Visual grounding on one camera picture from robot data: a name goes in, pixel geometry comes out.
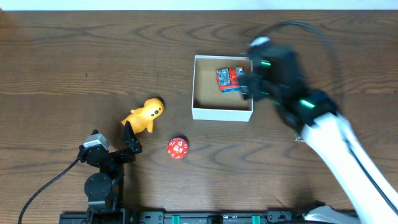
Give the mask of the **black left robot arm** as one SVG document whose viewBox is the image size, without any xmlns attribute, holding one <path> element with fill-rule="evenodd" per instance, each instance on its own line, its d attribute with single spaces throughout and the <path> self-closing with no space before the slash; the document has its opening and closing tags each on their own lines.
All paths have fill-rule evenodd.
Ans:
<svg viewBox="0 0 398 224">
<path fill-rule="evenodd" d="M 110 152 L 108 140 L 94 130 L 79 146 L 80 162 L 99 169 L 88 177 L 84 186 L 88 197 L 87 223 L 139 222 L 136 212 L 124 204 L 124 165 L 135 161 L 135 155 L 142 152 L 128 121 L 124 125 L 123 144 L 124 149 Z"/>
</svg>

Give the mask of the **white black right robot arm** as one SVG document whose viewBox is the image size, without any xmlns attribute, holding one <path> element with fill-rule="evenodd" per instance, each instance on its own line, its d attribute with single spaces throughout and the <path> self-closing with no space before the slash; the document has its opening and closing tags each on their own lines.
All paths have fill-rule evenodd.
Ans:
<svg viewBox="0 0 398 224">
<path fill-rule="evenodd" d="M 287 45 L 252 42 L 252 72 L 239 78 L 242 94 L 270 99 L 281 120 L 331 170 L 362 223 L 397 223 L 397 192 L 359 143 L 349 121 L 322 90 L 310 88 Z"/>
</svg>

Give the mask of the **red grey toy truck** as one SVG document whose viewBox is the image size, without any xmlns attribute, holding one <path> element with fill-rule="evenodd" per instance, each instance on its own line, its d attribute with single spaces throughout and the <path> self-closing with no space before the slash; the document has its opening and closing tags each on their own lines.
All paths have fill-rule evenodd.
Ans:
<svg viewBox="0 0 398 224">
<path fill-rule="evenodd" d="M 240 91 L 238 77 L 244 75 L 244 67 L 222 68 L 216 71 L 216 81 L 222 93 Z"/>
</svg>

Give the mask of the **multicolour puzzle cube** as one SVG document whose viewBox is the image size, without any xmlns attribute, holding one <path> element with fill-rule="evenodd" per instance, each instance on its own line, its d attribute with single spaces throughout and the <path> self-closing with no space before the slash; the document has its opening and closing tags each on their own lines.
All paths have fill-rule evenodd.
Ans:
<svg viewBox="0 0 398 224">
<path fill-rule="evenodd" d="M 296 131 L 294 131 L 294 138 L 296 142 L 304 142 L 303 138 Z"/>
</svg>

